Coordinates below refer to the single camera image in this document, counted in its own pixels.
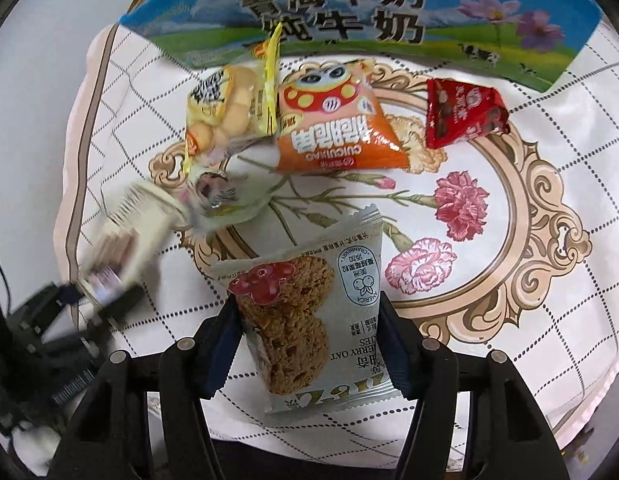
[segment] blurry snack package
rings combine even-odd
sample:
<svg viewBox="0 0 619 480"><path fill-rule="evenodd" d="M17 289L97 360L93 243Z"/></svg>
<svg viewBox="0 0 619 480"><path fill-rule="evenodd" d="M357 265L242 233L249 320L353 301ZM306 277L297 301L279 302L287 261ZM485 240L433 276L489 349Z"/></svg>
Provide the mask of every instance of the blurry snack package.
<svg viewBox="0 0 619 480"><path fill-rule="evenodd" d="M187 156L212 166L276 133L278 42L272 37L200 81L187 97Z"/></svg>
<svg viewBox="0 0 619 480"><path fill-rule="evenodd" d="M251 220L270 196L270 184L258 175L195 164L179 198L190 210L193 227L208 233Z"/></svg>
<svg viewBox="0 0 619 480"><path fill-rule="evenodd" d="M434 78L427 81L427 91L428 148L509 131L509 113L494 88Z"/></svg>
<svg viewBox="0 0 619 480"><path fill-rule="evenodd" d="M396 394L376 345L382 236L368 206L313 241L208 271L238 301L267 413L304 417Z"/></svg>
<svg viewBox="0 0 619 480"><path fill-rule="evenodd" d="M280 85L278 171L409 167L371 88L374 65L374 59L326 64Z"/></svg>
<svg viewBox="0 0 619 480"><path fill-rule="evenodd" d="M176 222L187 209L149 182L134 184L107 218L83 264L79 287L95 306L105 306L135 283Z"/></svg>

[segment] yellow snack package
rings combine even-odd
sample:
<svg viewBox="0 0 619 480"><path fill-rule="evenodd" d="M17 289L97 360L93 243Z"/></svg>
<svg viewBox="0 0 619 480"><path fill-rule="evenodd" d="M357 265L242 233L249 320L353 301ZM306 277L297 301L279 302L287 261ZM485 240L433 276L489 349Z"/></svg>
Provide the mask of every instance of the yellow snack package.
<svg viewBox="0 0 619 480"><path fill-rule="evenodd" d="M256 139L276 133L279 41L252 46L235 62L200 81L187 97L186 170L190 158L212 166Z"/></svg>

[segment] grid pattern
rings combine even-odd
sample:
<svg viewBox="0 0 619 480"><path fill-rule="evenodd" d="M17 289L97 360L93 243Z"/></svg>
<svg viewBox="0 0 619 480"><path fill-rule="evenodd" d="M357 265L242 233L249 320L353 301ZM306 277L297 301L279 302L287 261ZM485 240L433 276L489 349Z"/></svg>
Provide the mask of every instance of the grid pattern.
<svg viewBox="0 0 619 480"><path fill-rule="evenodd" d="M284 73L308 57L282 60ZM597 387L619 353L619 39L599 26L547 94L461 74L448 63L428 66L390 56L379 61L412 73L495 86L523 139L538 142L542 158L557 168L565 184L563 202L590 232L591 255L555 279L544 304L523 313L519 327L506 325L488 344L450 345L470 354L492 348L507 352L548 420L559 420ZM129 184L148 177L150 159L183 136L186 94L197 78L135 34L124 28L116 32L91 133L78 262ZM114 333L115 348L134 356L162 351L218 313L224 290L206 276L201 279L190 258L177 235L166 240L144 276L146 301ZM92 307L84 303L80 310L84 320ZM264 397L243 342L226 385L204 403L212 434L305 460L391 468L414 410L413 402L394 398L295 426L270 427L263 423ZM469 397L459 396L452 469L462 465L468 410Z"/></svg>

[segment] oval label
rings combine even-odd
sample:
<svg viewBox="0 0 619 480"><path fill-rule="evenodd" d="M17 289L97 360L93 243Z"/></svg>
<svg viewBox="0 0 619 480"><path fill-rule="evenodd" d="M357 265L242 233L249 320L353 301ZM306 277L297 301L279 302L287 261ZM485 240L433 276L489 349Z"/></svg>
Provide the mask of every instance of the oval label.
<svg viewBox="0 0 619 480"><path fill-rule="evenodd" d="M381 293L379 266L368 248L347 247L338 256L338 270L347 297L353 303L370 305L378 300Z"/></svg>

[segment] red snack package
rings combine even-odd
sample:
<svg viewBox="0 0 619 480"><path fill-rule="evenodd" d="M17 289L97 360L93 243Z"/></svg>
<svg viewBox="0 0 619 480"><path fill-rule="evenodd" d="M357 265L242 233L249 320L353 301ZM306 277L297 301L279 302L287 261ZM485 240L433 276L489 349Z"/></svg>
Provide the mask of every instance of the red snack package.
<svg viewBox="0 0 619 480"><path fill-rule="evenodd" d="M427 81L427 147L483 137L494 130L507 133L509 113L494 88L454 79Z"/></svg>
<svg viewBox="0 0 619 480"><path fill-rule="evenodd" d="M280 85L278 171L409 167L369 83L374 65L373 59L325 64Z"/></svg>

